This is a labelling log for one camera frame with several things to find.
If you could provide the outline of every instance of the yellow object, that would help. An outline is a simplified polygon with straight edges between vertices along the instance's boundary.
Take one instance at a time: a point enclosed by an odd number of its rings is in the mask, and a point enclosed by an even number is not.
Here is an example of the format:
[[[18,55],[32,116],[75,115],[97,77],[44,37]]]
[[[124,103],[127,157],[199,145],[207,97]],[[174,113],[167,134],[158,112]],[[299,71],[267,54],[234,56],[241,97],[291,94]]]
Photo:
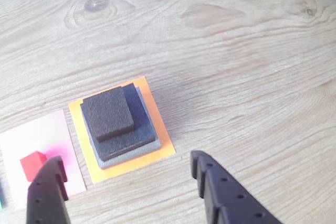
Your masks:
[[[155,161],[158,161],[164,157],[175,154],[175,149],[173,143],[168,135],[167,129],[164,126],[160,112],[155,104],[154,98],[152,96],[151,90],[147,84],[146,78],[141,77],[139,79],[123,83],[120,86],[126,86],[128,84],[134,83],[135,87],[139,87],[145,103],[147,105],[149,114],[153,121],[157,135],[159,136],[161,142],[161,148],[152,153],[146,154],[144,156],[126,161],[124,163],[112,166],[107,169],[101,169],[98,166],[98,162],[94,155],[93,149],[91,147],[88,132],[85,127],[85,122],[81,113],[80,105],[83,103],[83,99],[78,100],[69,104],[70,112],[72,115],[73,122],[76,127],[76,132],[78,139],[84,153],[86,163],[92,178],[93,183],[98,183],[100,181],[106,180],[108,178],[113,178],[118,175],[127,173],[131,170],[143,167]]]

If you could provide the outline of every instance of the foam block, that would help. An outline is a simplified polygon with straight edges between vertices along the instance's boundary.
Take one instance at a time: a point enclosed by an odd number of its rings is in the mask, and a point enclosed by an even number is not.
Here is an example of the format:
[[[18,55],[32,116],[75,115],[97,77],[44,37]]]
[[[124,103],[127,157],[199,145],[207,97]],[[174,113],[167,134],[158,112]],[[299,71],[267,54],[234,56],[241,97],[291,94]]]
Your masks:
[[[30,155],[20,159],[23,171],[29,182],[33,182],[38,171],[47,161],[47,157],[41,152],[33,152]]]
[[[142,102],[134,84],[123,87],[123,92],[133,117],[134,131],[125,133],[121,136],[115,136],[101,143],[93,137],[93,144],[97,150],[98,156],[103,161],[107,161],[155,140],[154,127],[151,125],[145,109],[142,106]],[[90,119],[86,117],[87,107],[84,103],[81,104],[81,109],[83,111],[83,117],[87,122],[88,129],[92,132]]]
[[[151,119],[153,121],[155,130],[160,139],[161,148],[158,150],[148,153],[146,155],[139,156],[137,158],[130,159],[126,162],[120,163],[118,165],[114,165],[107,169],[101,169],[98,166],[97,159],[95,157],[95,153],[90,143],[90,137],[88,134],[88,130],[85,126],[85,121],[83,118],[83,114],[81,111],[80,105],[83,103],[83,99],[79,99],[69,104],[69,109],[71,112],[71,116],[76,128],[78,140],[80,142],[80,146],[82,148],[85,161],[92,179],[92,182],[98,183],[104,181],[109,178],[117,177],[121,174],[125,174],[132,170],[139,169],[144,167],[145,165],[154,163],[163,158],[167,158],[173,154],[175,154],[175,148],[171,139],[169,138],[167,129],[164,126],[163,120],[160,116],[160,112],[155,104],[154,97],[151,93],[149,85],[146,81],[145,77],[140,77],[135,80],[130,80],[128,82],[122,83],[118,86],[126,86],[129,84],[134,84],[137,88],[140,88],[141,94],[145,100],[146,106],[150,113]]]
[[[148,118],[150,119],[150,122],[151,122],[152,126],[154,127],[154,124],[153,124],[153,122],[152,122],[152,120],[150,118],[149,111],[147,109],[147,106],[146,106],[146,103],[144,101],[144,98],[143,98],[143,96],[141,94],[141,91],[140,91],[139,88],[137,88],[136,90],[137,90],[137,93],[138,93],[138,95],[139,95],[139,97],[141,99],[141,103],[142,103],[142,105],[143,105],[143,107],[145,109],[145,112],[146,112]],[[99,157],[99,155],[97,153],[97,150],[96,150],[96,148],[94,146],[93,139],[92,139],[92,136],[91,136],[91,134],[90,134],[90,132],[88,130],[88,126],[87,126],[87,122],[86,121],[85,121],[85,125],[86,125],[86,128],[87,128],[88,134],[89,134],[90,143],[92,145],[95,157],[97,159],[99,168],[101,168],[101,169],[106,169],[106,168],[109,168],[109,167],[111,167],[113,165],[126,162],[127,160],[130,160],[130,159],[133,159],[133,158],[136,158],[136,157],[139,157],[139,156],[143,156],[143,155],[145,155],[147,153],[156,151],[156,150],[158,150],[161,147],[160,139],[158,137],[158,134],[155,131],[155,141],[147,143],[147,144],[145,144],[143,146],[140,146],[140,147],[138,147],[138,148],[136,148],[134,150],[131,150],[129,152],[126,152],[124,154],[121,154],[121,155],[119,155],[117,157],[113,157],[113,158],[111,158],[111,159],[109,159],[107,161],[103,161]]]
[[[134,130],[134,121],[124,96],[117,87],[83,99],[85,117],[90,121],[91,134],[98,142]]]

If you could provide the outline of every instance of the wood knot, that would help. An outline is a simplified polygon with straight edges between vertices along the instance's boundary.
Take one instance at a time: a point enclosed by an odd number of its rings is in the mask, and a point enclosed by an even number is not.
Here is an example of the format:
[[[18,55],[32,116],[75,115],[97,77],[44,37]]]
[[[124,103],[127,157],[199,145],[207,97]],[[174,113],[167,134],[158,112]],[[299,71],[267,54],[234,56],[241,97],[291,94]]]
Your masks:
[[[87,0],[84,8],[87,12],[96,13],[104,10],[109,4],[109,0]]]
[[[64,22],[68,28],[103,22],[118,12],[112,0],[75,0]]]
[[[282,0],[282,9],[289,14],[311,19],[317,13],[317,4],[315,0]]]

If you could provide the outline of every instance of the stacked foam squares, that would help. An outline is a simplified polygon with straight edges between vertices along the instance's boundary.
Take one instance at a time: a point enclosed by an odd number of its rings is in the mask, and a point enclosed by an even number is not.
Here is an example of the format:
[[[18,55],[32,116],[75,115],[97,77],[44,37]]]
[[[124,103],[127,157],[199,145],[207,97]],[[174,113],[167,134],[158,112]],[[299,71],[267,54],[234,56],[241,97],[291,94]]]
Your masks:
[[[134,84],[85,98],[80,106],[101,169],[161,147],[141,91]]]

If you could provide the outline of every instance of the paper square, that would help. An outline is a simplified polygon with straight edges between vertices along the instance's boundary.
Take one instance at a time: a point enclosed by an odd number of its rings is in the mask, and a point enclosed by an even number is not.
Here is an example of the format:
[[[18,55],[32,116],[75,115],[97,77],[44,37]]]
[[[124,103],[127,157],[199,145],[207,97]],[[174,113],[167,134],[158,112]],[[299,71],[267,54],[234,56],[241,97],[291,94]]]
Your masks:
[[[141,77],[139,79],[123,83],[122,85],[119,85],[119,86],[123,87],[131,83],[134,83],[135,87],[140,88],[141,90],[141,93],[147,105],[149,114],[154,123],[155,130],[157,132],[157,135],[159,136],[162,146],[160,149],[152,153],[148,153],[141,157],[131,159],[129,161],[126,161],[124,163],[118,164],[116,166],[113,166],[107,169],[101,169],[98,166],[98,162],[96,160],[92,146],[90,144],[89,135],[86,130],[85,122],[84,122],[84,119],[81,113],[80,105],[83,103],[83,99],[69,104],[72,119],[76,127],[77,136],[78,136],[81,148],[83,150],[84,157],[85,157],[93,183],[98,183],[100,181],[116,177],[118,175],[127,173],[129,171],[135,170],[137,168],[143,167],[147,164],[153,163],[162,158],[175,154],[173,143],[168,135],[166,127],[164,126],[160,112],[155,104],[153,95],[147,84],[146,78]]]
[[[27,122],[0,134],[6,174],[16,209],[27,205],[28,187],[20,159],[38,151],[47,159],[61,156],[68,181],[68,196],[86,191],[63,110]]]

